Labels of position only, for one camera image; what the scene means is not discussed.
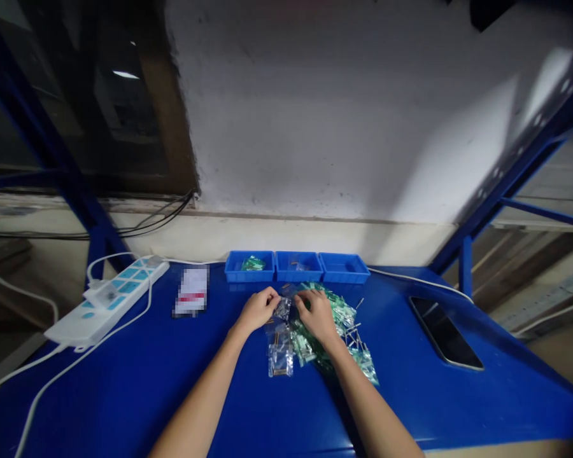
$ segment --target blurred label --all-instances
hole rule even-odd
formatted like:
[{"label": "blurred label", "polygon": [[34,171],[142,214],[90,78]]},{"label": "blurred label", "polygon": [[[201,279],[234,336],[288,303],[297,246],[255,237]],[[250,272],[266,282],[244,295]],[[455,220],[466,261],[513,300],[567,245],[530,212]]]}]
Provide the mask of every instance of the blurred label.
[{"label": "blurred label", "polygon": [[206,311],[208,279],[209,267],[207,265],[190,266],[183,271],[180,290],[172,310],[174,318],[195,317]]}]

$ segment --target black cable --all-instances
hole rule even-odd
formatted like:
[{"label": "black cable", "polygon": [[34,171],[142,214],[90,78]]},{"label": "black cable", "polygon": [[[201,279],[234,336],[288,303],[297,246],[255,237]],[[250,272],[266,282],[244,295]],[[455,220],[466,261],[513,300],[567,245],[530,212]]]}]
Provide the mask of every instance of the black cable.
[{"label": "black cable", "polygon": [[[187,204],[190,202],[193,196],[193,192],[190,191],[187,195],[183,197],[183,202],[172,212],[154,223],[150,223],[146,226],[134,227],[134,228],[124,228],[117,229],[119,235],[125,239],[131,237],[137,237],[138,235],[145,235],[155,230],[158,230],[179,215],[179,213],[185,209]],[[146,232],[133,233],[144,229],[152,228]],[[32,240],[73,240],[73,241],[86,241],[89,240],[89,235],[87,233],[50,233],[50,232],[0,232],[0,239],[32,239]]]}]

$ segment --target small blue tray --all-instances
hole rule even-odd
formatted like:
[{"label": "small blue tray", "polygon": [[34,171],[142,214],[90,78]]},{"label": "small blue tray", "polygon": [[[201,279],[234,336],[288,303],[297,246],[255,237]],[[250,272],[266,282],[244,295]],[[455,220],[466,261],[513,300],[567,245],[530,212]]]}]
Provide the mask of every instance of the small blue tray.
[{"label": "small blue tray", "polygon": [[[242,264],[251,256],[265,261],[263,270],[242,270]],[[225,276],[229,283],[270,282],[274,280],[276,259],[273,251],[231,251],[225,263]]]},{"label": "small blue tray", "polygon": [[[297,270],[297,264],[309,270]],[[320,281],[323,268],[312,251],[276,251],[276,280],[287,282]]]},{"label": "small blue tray", "polygon": [[318,253],[325,271],[324,282],[363,284],[371,275],[357,254]]}]

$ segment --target blue table surface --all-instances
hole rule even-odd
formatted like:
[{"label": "blue table surface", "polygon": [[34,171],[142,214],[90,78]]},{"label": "blue table surface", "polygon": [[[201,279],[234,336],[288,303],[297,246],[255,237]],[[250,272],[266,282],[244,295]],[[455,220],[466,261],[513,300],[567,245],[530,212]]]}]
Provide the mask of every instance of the blue table surface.
[{"label": "blue table surface", "polygon": [[[183,265],[153,287],[148,313],[54,383],[41,399],[24,457],[144,457],[235,322],[267,284],[227,284],[211,267],[208,310],[173,319]],[[426,268],[390,268],[434,282]],[[573,438],[573,386],[463,298],[372,274],[365,285],[327,284],[355,305],[379,391],[424,450]],[[441,300],[485,365],[443,363],[413,315],[408,296]],[[123,323],[146,307],[146,295]],[[240,355],[209,456],[352,456],[360,446],[335,380],[308,364],[269,378],[262,330]],[[32,358],[51,351],[43,346]],[[65,350],[0,388],[0,457],[11,457],[38,390],[78,358]]]}]

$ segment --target power strip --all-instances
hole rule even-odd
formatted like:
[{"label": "power strip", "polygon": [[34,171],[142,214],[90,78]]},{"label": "power strip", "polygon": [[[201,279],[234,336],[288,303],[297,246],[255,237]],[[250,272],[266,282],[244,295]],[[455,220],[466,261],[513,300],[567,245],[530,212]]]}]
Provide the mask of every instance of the power strip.
[{"label": "power strip", "polygon": [[[58,344],[76,347],[77,351],[96,345],[147,292],[148,274],[155,283],[169,266],[165,261],[155,263],[152,258],[134,262],[114,279],[102,284],[97,291],[87,290],[84,296],[92,298],[95,305],[89,299],[85,300],[47,329],[45,337]],[[94,300],[96,296],[101,296],[102,300],[109,298],[102,302],[106,304],[105,307],[98,305]]]}]

